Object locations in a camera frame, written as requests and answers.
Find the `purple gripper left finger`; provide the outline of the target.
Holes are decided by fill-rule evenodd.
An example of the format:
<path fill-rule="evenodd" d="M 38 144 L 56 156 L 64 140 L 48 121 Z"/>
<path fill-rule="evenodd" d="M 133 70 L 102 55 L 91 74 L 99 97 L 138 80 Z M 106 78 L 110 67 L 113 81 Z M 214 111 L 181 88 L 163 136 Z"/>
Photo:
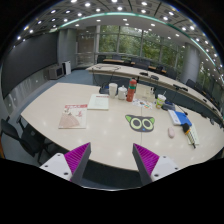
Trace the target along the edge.
<path fill-rule="evenodd" d="M 86 143 L 66 154 L 56 153 L 41 169 L 79 185 L 90 154 L 91 144 Z"/>

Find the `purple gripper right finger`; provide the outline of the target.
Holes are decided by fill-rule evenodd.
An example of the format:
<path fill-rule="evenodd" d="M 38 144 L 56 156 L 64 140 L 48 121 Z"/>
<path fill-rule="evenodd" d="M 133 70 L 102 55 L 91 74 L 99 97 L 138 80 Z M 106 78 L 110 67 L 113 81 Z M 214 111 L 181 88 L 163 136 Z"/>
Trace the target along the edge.
<path fill-rule="evenodd" d="M 179 170 L 179 167 L 169 157 L 159 156 L 136 143 L 133 144 L 132 154 L 143 185 L 147 185 Z"/>

